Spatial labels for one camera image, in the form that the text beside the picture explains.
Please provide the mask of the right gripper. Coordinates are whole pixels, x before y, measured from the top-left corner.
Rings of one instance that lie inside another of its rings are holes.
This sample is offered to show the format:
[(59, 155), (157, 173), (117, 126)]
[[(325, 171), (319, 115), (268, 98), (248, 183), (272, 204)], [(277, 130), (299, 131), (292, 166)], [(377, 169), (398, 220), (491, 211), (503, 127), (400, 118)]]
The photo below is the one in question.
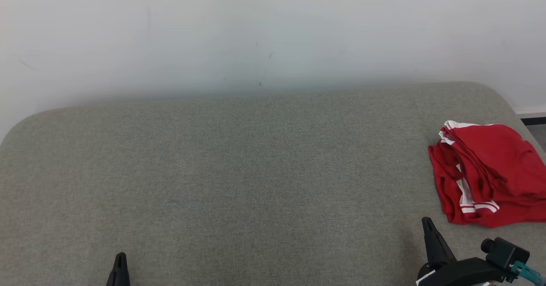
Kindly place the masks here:
[(489, 282), (512, 282), (512, 274), (478, 257), (457, 261), (442, 234), (429, 217), (421, 219), (427, 263), (417, 286), (482, 286)]

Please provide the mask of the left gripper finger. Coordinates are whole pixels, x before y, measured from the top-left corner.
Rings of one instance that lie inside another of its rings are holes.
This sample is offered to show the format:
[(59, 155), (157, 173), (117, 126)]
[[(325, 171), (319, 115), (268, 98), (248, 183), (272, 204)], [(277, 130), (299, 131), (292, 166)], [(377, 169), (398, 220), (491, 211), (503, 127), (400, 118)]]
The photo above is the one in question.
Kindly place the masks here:
[(115, 261), (113, 264), (113, 268), (108, 276), (107, 280), (107, 286), (121, 286), (122, 285), (122, 278), (121, 278), (121, 265), (122, 261), (122, 253), (118, 253), (115, 257)]
[(125, 253), (121, 253), (121, 285), (131, 285), (128, 271), (127, 255)]

